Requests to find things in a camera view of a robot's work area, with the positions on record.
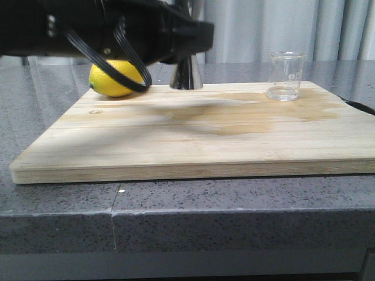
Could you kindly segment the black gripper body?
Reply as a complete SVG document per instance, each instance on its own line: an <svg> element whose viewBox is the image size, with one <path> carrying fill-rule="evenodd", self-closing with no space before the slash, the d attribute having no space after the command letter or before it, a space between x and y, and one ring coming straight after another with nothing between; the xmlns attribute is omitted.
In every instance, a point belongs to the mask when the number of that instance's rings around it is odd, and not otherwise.
<svg viewBox="0 0 375 281"><path fill-rule="evenodd" d="M212 48L214 24L192 19L185 1L103 1L104 22L119 30L146 65L176 64Z"/></svg>

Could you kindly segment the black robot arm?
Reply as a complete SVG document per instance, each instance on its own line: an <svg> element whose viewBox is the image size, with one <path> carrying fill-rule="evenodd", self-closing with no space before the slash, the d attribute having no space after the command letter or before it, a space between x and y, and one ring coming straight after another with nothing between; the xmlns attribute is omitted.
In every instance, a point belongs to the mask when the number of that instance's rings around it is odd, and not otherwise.
<svg viewBox="0 0 375 281"><path fill-rule="evenodd" d="M120 22L147 65L175 64L213 44L212 23L193 20L182 5L164 1L2 1L1 54L79 57L63 33L69 27L102 56L126 59L114 37Z"/></svg>

